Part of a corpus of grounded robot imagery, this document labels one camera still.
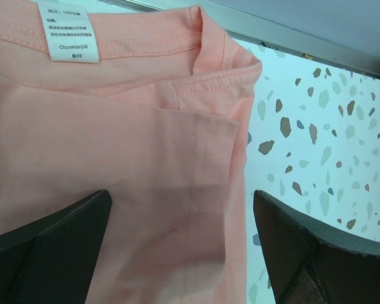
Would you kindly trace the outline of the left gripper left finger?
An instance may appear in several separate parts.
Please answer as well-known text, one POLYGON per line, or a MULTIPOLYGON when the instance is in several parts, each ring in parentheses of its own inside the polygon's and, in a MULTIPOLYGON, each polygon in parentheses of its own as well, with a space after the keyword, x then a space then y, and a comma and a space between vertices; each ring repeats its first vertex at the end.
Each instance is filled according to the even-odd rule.
POLYGON ((0 303, 85 303, 110 211, 101 190, 0 235, 0 303))

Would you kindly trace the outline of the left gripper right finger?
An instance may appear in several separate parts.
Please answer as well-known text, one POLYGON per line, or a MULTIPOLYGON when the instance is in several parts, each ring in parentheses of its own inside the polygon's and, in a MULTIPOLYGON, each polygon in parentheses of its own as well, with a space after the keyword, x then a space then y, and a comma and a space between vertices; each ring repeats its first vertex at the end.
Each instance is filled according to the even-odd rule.
POLYGON ((253 212, 276 303, 380 303, 380 242, 255 191, 253 212))

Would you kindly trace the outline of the salmon pink t shirt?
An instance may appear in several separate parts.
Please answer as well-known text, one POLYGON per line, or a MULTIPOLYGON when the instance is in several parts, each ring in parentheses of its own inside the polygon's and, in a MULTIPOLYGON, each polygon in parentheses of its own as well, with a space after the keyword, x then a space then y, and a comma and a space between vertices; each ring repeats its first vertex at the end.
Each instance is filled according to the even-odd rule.
POLYGON ((260 60, 200 6, 89 19, 99 63, 57 62, 0 1, 0 234, 105 189, 88 303, 244 303, 260 60))

